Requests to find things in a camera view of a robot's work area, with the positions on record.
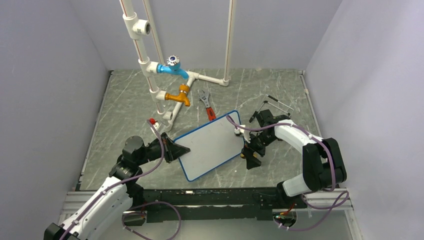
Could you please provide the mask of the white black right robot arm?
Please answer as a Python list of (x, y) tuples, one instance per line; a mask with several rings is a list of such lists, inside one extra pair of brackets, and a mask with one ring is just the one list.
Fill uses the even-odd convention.
[(286, 115), (274, 116), (270, 110), (255, 112), (259, 128), (245, 125), (234, 128), (234, 134), (244, 138), (241, 157), (248, 170), (261, 166), (256, 155), (264, 157), (266, 148), (275, 141), (291, 145), (301, 154), (301, 173), (277, 184), (275, 200), (282, 207), (299, 202), (301, 195), (329, 191), (347, 180), (347, 171), (338, 142), (304, 130)]

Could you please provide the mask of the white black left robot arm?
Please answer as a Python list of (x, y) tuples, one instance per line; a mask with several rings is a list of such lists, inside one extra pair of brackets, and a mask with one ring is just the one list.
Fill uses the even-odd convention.
[(125, 141), (121, 155), (108, 177), (83, 206), (61, 224), (50, 224), (45, 240), (97, 240), (106, 229), (129, 209), (137, 210), (145, 203), (144, 189), (137, 184), (147, 173), (141, 165), (160, 160), (171, 163), (191, 150), (175, 143), (164, 132), (145, 144), (140, 136)]

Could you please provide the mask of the blue framed whiteboard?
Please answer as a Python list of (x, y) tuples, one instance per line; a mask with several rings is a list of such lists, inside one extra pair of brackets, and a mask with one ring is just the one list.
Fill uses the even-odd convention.
[(235, 126), (222, 115), (174, 139), (176, 144), (190, 149), (178, 158), (188, 182), (196, 181), (241, 153), (245, 140), (236, 136), (234, 130)]

